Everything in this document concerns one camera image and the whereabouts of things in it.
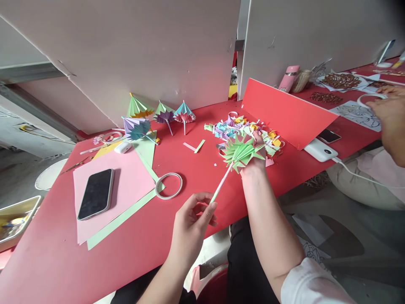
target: paper umbrella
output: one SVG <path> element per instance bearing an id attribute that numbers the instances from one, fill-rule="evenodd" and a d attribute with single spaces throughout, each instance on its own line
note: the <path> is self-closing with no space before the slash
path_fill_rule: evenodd
<path id="1" fill-rule="evenodd" d="M 191 112 L 190 108 L 183 101 L 181 106 L 174 113 L 174 119 L 178 122 L 184 123 L 184 135 L 186 134 L 186 123 L 195 121 L 195 115 Z"/>
<path id="2" fill-rule="evenodd" d="M 137 140 L 142 137 L 146 137 L 147 139 L 151 140 L 158 145 L 153 139 L 146 135 L 151 127 L 151 122 L 145 118 L 130 118 L 130 117 L 123 117 L 124 119 L 124 129 L 125 129 L 125 137 L 129 140 Z"/>
<path id="3" fill-rule="evenodd" d="M 145 118 L 146 116 L 149 116 L 150 114 L 153 113 L 154 109 L 150 106 L 148 106 L 146 103 L 143 103 L 136 99 L 132 93 L 131 95 L 131 101 L 130 101 L 130 106 L 128 108 L 128 117 L 132 118 Z"/>
<path id="4" fill-rule="evenodd" d="M 249 161 L 254 157 L 265 160 L 265 158 L 260 153 L 258 153 L 258 151 L 264 145 L 254 147 L 254 138 L 250 138 L 248 141 L 245 142 L 245 137 L 246 135 L 242 137 L 241 140 L 239 136 L 236 136 L 235 139 L 230 138 L 225 144 L 225 150 L 223 150 L 225 152 L 225 155 L 222 155 L 222 157 L 225 158 L 224 162 L 227 163 L 227 167 L 229 168 L 222 178 L 221 182 L 219 183 L 219 186 L 216 189 L 210 203 L 215 201 L 219 191 L 221 190 L 222 185 L 224 184 L 225 179 L 232 169 L 239 173 L 238 167 L 246 167 Z"/>
<path id="5" fill-rule="evenodd" d="M 168 106 L 162 104 L 161 101 L 159 101 L 159 105 L 156 109 L 155 115 L 153 116 L 153 119 L 157 123 L 167 123 L 169 126 L 170 133 L 173 136 L 172 128 L 170 127 L 170 122 L 174 120 L 174 110 L 169 108 Z"/>

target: smartphone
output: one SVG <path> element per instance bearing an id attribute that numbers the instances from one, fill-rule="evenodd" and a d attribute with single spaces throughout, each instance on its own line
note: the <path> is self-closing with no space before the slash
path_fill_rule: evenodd
<path id="1" fill-rule="evenodd" d="M 107 169 L 89 177 L 77 216 L 78 220 L 87 220 L 110 208 L 113 180 L 113 169 Z"/>
<path id="2" fill-rule="evenodd" d="M 332 131 L 329 131 L 328 129 L 323 130 L 317 137 L 326 144 L 330 144 L 341 139 L 339 135 L 333 133 Z"/>

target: sleeve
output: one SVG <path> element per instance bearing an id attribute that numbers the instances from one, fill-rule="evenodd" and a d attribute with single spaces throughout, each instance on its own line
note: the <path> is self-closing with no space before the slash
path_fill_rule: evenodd
<path id="1" fill-rule="evenodd" d="M 281 287 L 282 304 L 355 304 L 343 287 L 311 258 L 294 267 Z"/>

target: hand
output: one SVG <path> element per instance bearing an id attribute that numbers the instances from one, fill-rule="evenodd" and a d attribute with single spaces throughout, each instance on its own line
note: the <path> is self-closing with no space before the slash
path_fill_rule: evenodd
<path id="1" fill-rule="evenodd" d="M 366 103 L 381 120 L 383 126 L 390 128 L 405 125 L 405 96 L 393 97 Z"/>
<path id="2" fill-rule="evenodd" d="M 264 144 L 263 138 L 261 137 L 259 132 L 254 131 L 253 136 L 254 136 L 254 139 L 256 140 L 254 147 Z M 264 147 L 259 150 L 259 153 L 264 158 L 266 158 L 266 149 Z M 257 174 L 258 171 L 265 171 L 265 170 L 266 170 L 266 161 L 261 160 L 257 157 L 254 157 L 250 160 L 250 162 L 247 164 L 247 166 L 240 171 L 240 175 L 243 178 L 246 175 Z"/>
<path id="3" fill-rule="evenodd" d="M 208 206 L 199 203 L 208 204 L 212 197 L 213 193 L 209 192 L 193 194 L 176 213 L 167 259 L 173 261 L 177 267 L 184 266 L 184 271 L 189 271 L 197 259 L 208 225 L 218 225 L 214 214 L 217 203 L 213 202 Z"/>
<path id="4" fill-rule="evenodd" d="M 391 86 L 384 86 L 377 90 L 377 93 L 380 94 L 390 94 L 390 95 L 398 95 L 398 96 L 405 96 L 405 87 L 391 87 Z"/>

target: charging cable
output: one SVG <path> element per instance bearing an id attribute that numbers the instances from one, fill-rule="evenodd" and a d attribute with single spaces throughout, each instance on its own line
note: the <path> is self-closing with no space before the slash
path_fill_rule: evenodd
<path id="1" fill-rule="evenodd" d="M 349 170 L 349 168 L 342 162 L 342 160 L 341 160 L 340 158 L 334 157 L 334 158 L 332 158 L 332 160 L 335 161 L 336 163 L 341 164 L 341 165 L 348 171 L 348 173 L 353 174 L 354 176 L 357 176 L 357 177 L 361 177 L 362 179 L 366 179 L 366 180 L 368 180 L 369 182 L 372 182 L 372 183 L 374 183 L 374 184 L 378 184 L 378 185 L 380 185 L 380 186 L 383 186 L 383 187 L 386 187 L 386 188 L 392 188 L 392 189 L 405 189 L 405 187 L 390 187 L 390 186 L 386 186 L 386 185 L 383 185 L 383 184 L 381 184 L 381 183 L 379 183 L 379 182 L 370 180 L 370 179 L 368 179 L 367 177 L 364 177 L 364 176 L 358 175 L 358 174 L 356 174 L 356 173 L 353 173 L 353 172 L 351 172 L 351 171 Z"/>

